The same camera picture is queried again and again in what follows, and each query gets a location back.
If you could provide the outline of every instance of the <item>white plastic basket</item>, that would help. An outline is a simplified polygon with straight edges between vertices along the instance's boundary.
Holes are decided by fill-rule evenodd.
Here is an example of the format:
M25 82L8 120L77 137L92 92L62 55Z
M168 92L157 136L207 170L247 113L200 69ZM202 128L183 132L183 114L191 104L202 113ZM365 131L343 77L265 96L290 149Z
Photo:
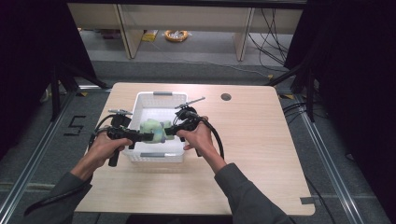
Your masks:
M170 91L141 91L134 102L134 111L129 129L139 130L140 124L148 119L159 122L173 120L176 117L175 106L185 104L187 94ZM183 162L184 142L175 136L165 143L148 144L136 142L134 149L126 147L122 152L132 162Z

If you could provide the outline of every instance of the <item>dark sleeve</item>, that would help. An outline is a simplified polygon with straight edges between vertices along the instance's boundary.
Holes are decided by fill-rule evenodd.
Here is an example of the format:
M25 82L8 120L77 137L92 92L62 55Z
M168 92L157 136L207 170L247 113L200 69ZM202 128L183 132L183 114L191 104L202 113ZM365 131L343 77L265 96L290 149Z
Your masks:
M228 198L233 224L291 223L289 217L265 197L234 163L218 171L215 179Z
M90 182L91 178L82 181L66 173L48 197L26 209L21 223L72 223L76 207L92 187Z

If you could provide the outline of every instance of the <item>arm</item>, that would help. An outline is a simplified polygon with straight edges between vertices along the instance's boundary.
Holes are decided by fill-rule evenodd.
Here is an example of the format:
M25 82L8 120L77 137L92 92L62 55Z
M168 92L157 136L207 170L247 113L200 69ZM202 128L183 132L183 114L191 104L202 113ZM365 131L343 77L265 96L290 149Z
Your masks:
M100 133L90 150L61 178L49 196L26 209L21 223L72 223L76 207L91 189L93 172L112 157L115 149L123 150L131 144L126 138L110 140L106 133Z
M189 142L185 150L196 148L212 168L215 180L228 198L233 223L290 223L289 217L265 197L235 164L225 162L213 146L210 130L202 122L194 131L180 130L177 136L185 137Z

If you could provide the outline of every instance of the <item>light wood tabletop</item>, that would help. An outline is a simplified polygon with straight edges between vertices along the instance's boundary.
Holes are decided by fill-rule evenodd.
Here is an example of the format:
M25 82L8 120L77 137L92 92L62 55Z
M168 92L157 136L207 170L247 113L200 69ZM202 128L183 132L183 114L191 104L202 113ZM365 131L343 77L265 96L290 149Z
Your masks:
M272 87L117 83L101 118L108 109L132 111L141 91L181 91L192 106L209 117L219 133L225 160L234 162L272 202L288 215L310 216L315 206L302 204L311 194L304 179L290 131ZM231 100L224 101L223 93ZM194 150L180 163L135 163L122 153L117 167L99 168L93 187L77 208L79 212L138 214L231 214L227 198L214 174Z

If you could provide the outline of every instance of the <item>hand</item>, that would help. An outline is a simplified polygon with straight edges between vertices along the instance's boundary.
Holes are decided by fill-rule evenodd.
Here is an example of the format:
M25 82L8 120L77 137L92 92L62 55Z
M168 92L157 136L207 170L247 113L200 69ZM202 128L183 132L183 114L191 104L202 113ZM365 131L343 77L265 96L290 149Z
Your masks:
M212 133L203 122L199 122L197 128L192 132L178 131L177 136L186 138L189 144L184 146L184 150L197 149L215 174L227 164L213 146Z
M111 158L114 150L122 151L125 146L132 144L127 138L111 140L106 132L99 133L91 148L70 172L82 180L87 180L93 172L103 166Z

